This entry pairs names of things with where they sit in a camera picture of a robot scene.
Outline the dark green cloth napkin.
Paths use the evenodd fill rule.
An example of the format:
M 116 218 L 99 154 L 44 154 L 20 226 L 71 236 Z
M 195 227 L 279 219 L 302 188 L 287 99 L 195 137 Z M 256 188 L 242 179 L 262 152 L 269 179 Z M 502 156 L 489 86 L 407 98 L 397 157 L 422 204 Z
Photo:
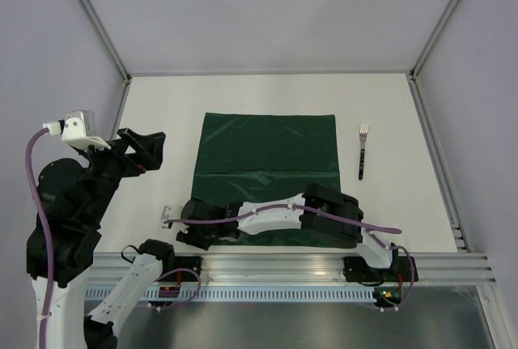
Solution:
M 219 207 L 265 203 L 311 183 L 341 189 L 333 115 L 206 114 L 192 198 Z

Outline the silver fork black handle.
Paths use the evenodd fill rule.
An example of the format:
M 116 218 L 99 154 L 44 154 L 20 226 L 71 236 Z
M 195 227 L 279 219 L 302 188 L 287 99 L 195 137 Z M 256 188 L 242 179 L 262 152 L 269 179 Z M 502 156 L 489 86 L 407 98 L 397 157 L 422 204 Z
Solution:
M 363 179 L 363 175 L 364 175 L 367 134 L 368 134 L 368 124 L 362 123 L 359 127 L 360 155 L 359 155 L 358 178 L 360 181 Z

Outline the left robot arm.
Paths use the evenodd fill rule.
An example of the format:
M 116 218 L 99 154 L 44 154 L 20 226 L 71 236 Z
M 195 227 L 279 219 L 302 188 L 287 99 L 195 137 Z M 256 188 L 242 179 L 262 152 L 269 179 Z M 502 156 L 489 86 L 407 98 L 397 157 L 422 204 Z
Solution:
M 126 318 L 144 291 L 156 280 L 176 273 L 172 245 L 148 239 L 137 249 L 129 272 L 107 298 L 89 314 L 84 295 L 100 223 L 121 181 L 160 169 L 163 132 L 140 135 L 124 128 L 105 149 L 93 146 L 78 153 L 88 166 L 69 158 L 54 160 L 36 176 L 32 150 L 50 135 L 45 127 L 30 139 L 25 167 L 36 204 L 36 227 L 27 242 L 27 273 L 36 295 L 37 347 L 114 348 Z

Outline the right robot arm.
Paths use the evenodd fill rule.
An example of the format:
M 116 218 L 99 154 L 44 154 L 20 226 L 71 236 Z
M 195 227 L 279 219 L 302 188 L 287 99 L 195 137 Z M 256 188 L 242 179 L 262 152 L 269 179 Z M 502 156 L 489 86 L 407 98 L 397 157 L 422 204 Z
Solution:
M 399 269 L 396 246 L 378 235 L 399 235 L 401 230 L 365 222 L 358 199 L 319 184 L 270 202 L 216 206 L 192 198 L 177 221 L 185 229 L 176 240 L 205 251 L 220 242 L 248 241 L 260 246 L 347 249 L 357 253 L 379 280 L 390 279 Z

